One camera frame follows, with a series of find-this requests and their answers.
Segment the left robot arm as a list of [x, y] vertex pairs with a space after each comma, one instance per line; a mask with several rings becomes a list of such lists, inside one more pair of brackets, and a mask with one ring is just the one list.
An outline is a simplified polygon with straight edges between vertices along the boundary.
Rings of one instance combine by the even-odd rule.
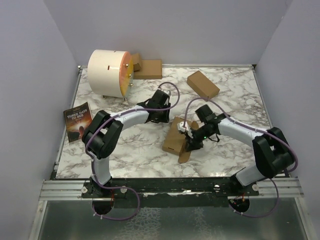
[[113, 187], [110, 155], [116, 148], [122, 131], [145, 123], [168, 123], [170, 115], [169, 90], [158, 89], [153, 96], [133, 108], [116, 113], [100, 110], [82, 136], [85, 153], [91, 158], [90, 183], [97, 196], [106, 197]]

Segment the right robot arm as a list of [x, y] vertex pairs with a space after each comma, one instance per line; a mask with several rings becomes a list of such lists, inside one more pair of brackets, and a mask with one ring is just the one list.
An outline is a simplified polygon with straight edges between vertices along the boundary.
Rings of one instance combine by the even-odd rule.
[[203, 141], [213, 135], [230, 137], [253, 149], [255, 162], [229, 178], [229, 189], [236, 196], [246, 192], [249, 185], [272, 179], [297, 163], [296, 155], [277, 127], [256, 128], [233, 120], [228, 114], [217, 115], [208, 105], [198, 108], [196, 115], [203, 123], [198, 129], [190, 127], [186, 121], [177, 124], [178, 131], [185, 136], [186, 152], [201, 149]]

